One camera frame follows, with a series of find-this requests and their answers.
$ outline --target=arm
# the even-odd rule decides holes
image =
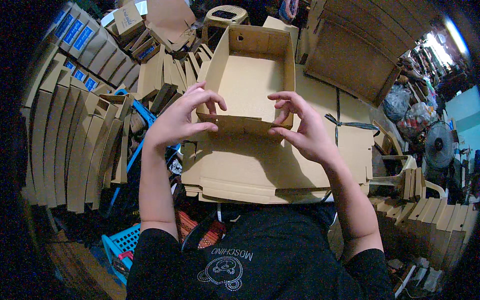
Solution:
[[[345,242],[342,259],[347,262],[367,249],[383,251],[375,210],[328,137],[320,115],[294,92],[275,93],[269,98],[279,100],[275,107],[282,109],[275,123],[281,124],[291,112],[301,119],[297,132],[276,127],[269,134],[285,137],[305,158],[324,167],[342,226]]]
[[[191,123],[192,111],[203,103],[209,108],[210,114],[216,114],[215,103],[222,110],[227,110],[224,99],[212,91],[204,91],[204,85],[205,82],[191,86],[147,131],[140,175],[140,231],[157,228],[178,240],[165,148],[195,133],[218,130],[213,123]]]

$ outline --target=black t-shirt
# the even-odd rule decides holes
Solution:
[[[127,282],[127,299],[393,298],[383,252],[342,265],[317,222],[281,208],[242,215],[216,245],[186,254],[170,234],[147,229]]]

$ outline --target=blue label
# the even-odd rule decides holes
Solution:
[[[91,90],[93,90],[94,88],[96,88],[97,85],[98,85],[98,83],[95,80],[93,80],[92,78],[88,78],[87,82],[85,83],[85,86],[87,87],[89,92]]]
[[[63,19],[62,23],[60,23],[59,27],[57,28],[57,31],[55,31],[55,36],[60,38],[65,30],[67,29],[68,25],[73,21],[73,16],[71,14],[68,14],[68,16]]]
[[[77,70],[77,72],[75,72],[74,77],[80,80],[81,82],[83,82],[85,80],[85,77],[87,77],[87,75],[83,74],[82,71]]]
[[[60,13],[58,14],[58,16],[55,17],[55,19],[53,19],[53,23],[54,23],[54,24],[58,24],[65,14],[66,14],[66,12],[60,11]]]
[[[73,37],[77,34],[77,32],[80,30],[80,28],[82,28],[83,25],[84,24],[82,22],[77,20],[75,24],[73,24],[73,26],[70,28],[63,41],[70,45],[72,43]]]
[[[86,41],[93,35],[93,30],[90,27],[85,27],[85,29],[80,33],[78,39],[73,44],[73,47],[78,51],[82,51],[83,47],[86,44]]]
[[[150,52],[152,52],[153,49],[155,49],[155,47],[150,46],[150,48],[148,48],[147,50],[145,50],[142,54],[140,54],[138,56],[138,59],[142,60],[145,56],[147,56]]]
[[[69,68],[71,70],[70,74],[73,74],[73,71],[75,70],[75,66],[71,62],[67,62],[65,64],[65,67]]]

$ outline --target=forearm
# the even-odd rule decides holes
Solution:
[[[344,239],[358,239],[378,233],[375,210],[340,154],[335,153],[329,162],[322,165],[332,187]]]
[[[148,142],[144,143],[142,149],[139,206],[141,231],[158,228],[178,240],[165,150],[158,150]]]

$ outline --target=blue plastic crate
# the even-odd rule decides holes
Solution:
[[[135,253],[135,247],[137,246],[138,236],[140,235],[140,224],[130,227],[120,233],[114,234],[111,237],[102,235],[103,247],[107,253],[108,261],[112,264],[112,255],[118,257],[127,251]],[[132,260],[128,257],[122,259],[122,262],[130,270],[132,267]],[[127,279],[121,273],[117,272],[114,268],[113,272],[118,276],[123,284],[127,285]]]

